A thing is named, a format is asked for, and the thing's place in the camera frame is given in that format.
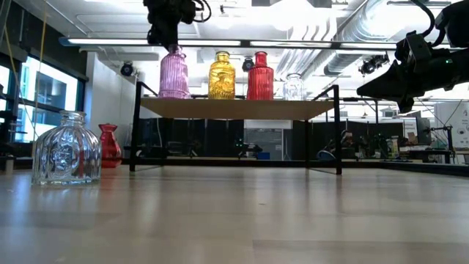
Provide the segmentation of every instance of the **wooden tabletop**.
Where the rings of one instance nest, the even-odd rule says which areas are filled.
[[[333,102],[286,100],[142,98],[141,105],[167,118],[236,120],[310,120],[333,108]]]

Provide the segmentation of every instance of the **security camera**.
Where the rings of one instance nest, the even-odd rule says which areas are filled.
[[[254,67],[252,58],[245,58],[243,62],[243,72],[247,73],[252,67]]]
[[[120,73],[123,75],[123,76],[126,76],[126,77],[131,77],[135,74],[135,68],[133,67],[133,63],[132,62],[124,62],[124,65],[122,66],[122,68],[120,69]]]

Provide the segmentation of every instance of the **ceiling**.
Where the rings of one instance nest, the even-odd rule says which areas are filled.
[[[145,38],[149,30],[147,8],[142,0],[15,0],[38,18],[47,15],[47,23],[68,37],[118,37]],[[338,0],[332,9],[314,8],[307,0],[281,0],[270,7],[252,7],[256,0],[208,0],[213,9],[213,17],[206,23],[191,25],[180,23],[180,38],[204,39],[249,39],[249,40],[330,40],[338,27],[346,21],[363,0]],[[437,15],[442,7],[432,9]],[[429,21],[424,12],[416,7],[383,6],[376,11],[374,19],[379,23],[368,25],[373,32],[391,32],[385,41],[396,42],[412,30],[421,32],[428,27]],[[437,32],[428,36],[434,40]],[[218,48],[186,48],[190,86],[204,89],[207,73]],[[159,83],[159,61],[167,52],[161,47],[115,47],[100,48],[100,59],[114,70],[118,70],[124,60],[134,60],[141,72],[145,72],[147,83],[156,87]],[[241,86],[247,81],[247,74],[241,70],[241,64],[247,56],[253,56],[253,48],[228,49],[232,63],[237,68],[237,83]],[[313,64],[318,64],[320,51],[286,51],[270,49],[268,64],[276,70],[276,79],[284,79],[287,73],[306,72]],[[372,76],[363,76],[358,72],[362,63],[359,59],[352,62],[341,72],[341,76],[324,77],[318,67],[306,78],[306,86],[311,94],[319,93],[330,83],[339,83],[341,89],[354,93],[363,82],[384,73],[388,66],[378,70]]]

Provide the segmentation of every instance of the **glass vase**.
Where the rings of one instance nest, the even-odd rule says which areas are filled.
[[[219,51],[210,66],[208,83],[209,99],[235,99],[235,68],[229,63],[229,53]]]
[[[114,135],[117,125],[101,124],[99,125],[101,133],[101,146],[103,147],[103,168],[115,168],[122,163],[122,152],[117,139]]]
[[[298,73],[287,75],[287,81],[284,83],[284,100],[305,100],[305,85]]]
[[[185,54],[180,46],[170,45],[169,54],[161,60],[159,98],[191,98],[188,82]]]
[[[273,69],[264,51],[256,53],[256,64],[249,70],[248,100],[273,100]]]
[[[34,150],[34,184],[90,183],[101,176],[101,141],[84,127],[85,113],[61,111],[61,125],[43,133]]]

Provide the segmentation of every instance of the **pink glass vase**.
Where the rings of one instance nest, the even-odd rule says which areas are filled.
[[[191,98],[188,80],[188,66],[182,48],[170,45],[169,54],[161,60],[159,98]]]
[[[264,51],[256,53],[256,64],[249,70],[248,100],[273,100],[273,69]]]
[[[103,160],[101,161],[103,168],[115,168],[122,163],[122,152],[117,143],[114,132],[117,125],[101,124],[101,146],[103,147]]]

